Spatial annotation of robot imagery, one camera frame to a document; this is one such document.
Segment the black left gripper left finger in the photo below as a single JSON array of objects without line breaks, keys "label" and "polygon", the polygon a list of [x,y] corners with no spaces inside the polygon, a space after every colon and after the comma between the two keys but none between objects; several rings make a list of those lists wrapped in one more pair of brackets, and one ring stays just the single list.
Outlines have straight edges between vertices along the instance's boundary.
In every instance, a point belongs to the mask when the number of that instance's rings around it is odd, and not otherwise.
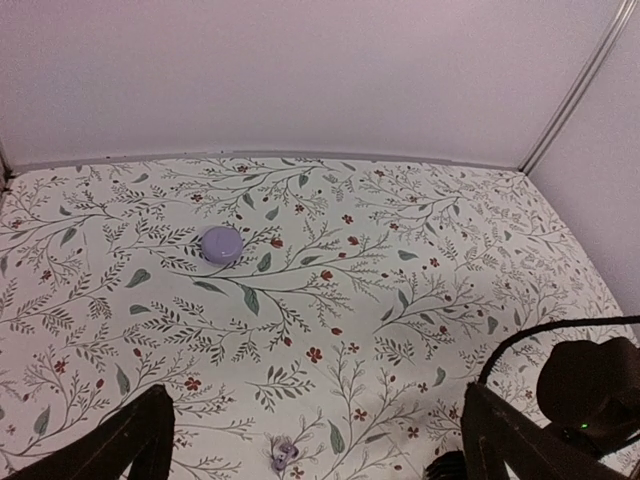
[{"label": "black left gripper left finger", "polygon": [[19,479],[166,479],[174,442],[173,400],[156,384],[75,442],[12,473]]}]

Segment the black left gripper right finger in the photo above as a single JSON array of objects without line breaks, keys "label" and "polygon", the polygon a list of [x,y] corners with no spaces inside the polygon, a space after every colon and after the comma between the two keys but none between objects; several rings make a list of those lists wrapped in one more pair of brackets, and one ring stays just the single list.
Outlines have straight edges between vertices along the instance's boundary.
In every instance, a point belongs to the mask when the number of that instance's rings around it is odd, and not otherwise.
[{"label": "black left gripper right finger", "polygon": [[461,417],[469,479],[623,479],[625,476],[541,429],[479,383],[465,392]]}]

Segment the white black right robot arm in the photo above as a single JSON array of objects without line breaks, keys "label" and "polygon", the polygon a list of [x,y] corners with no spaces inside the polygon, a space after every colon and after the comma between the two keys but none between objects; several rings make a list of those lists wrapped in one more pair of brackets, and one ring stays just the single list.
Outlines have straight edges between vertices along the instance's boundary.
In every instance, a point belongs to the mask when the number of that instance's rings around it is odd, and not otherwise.
[{"label": "white black right robot arm", "polygon": [[639,430],[639,348],[625,337],[556,344],[542,367],[538,407],[544,430],[600,460]]}]

